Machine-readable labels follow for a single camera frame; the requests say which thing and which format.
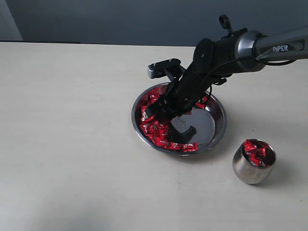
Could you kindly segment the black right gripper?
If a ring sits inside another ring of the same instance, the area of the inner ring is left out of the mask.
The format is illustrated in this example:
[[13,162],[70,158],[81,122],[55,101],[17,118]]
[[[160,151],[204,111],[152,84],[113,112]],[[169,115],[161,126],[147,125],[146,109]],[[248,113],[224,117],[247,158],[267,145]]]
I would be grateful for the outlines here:
[[204,97],[209,88],[209,79],[193,82],[171,81],[159,99],[148,105],[145,113],[148,118],[154,116],[159,123],[168,123],[172,119],[189,112],[195,103]]

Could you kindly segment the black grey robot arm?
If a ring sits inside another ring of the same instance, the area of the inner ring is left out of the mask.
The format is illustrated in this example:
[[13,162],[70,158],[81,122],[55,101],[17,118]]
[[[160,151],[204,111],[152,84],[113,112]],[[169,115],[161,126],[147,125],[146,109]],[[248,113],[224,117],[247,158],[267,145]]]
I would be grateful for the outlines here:
[[148,117],[170,121],[191,111],[196,103],[205,104],[206,91],[225,83],[233,74],[258,72],[267,65],[287,65],[308,57],[307,26],[266,36],[247,28],[234,31],[224,14],[219,22],[228,34],[218,41],[199,41],[187,68],[176,58],[148,66],[149,78],[170,79],[165,93],[146,107]]

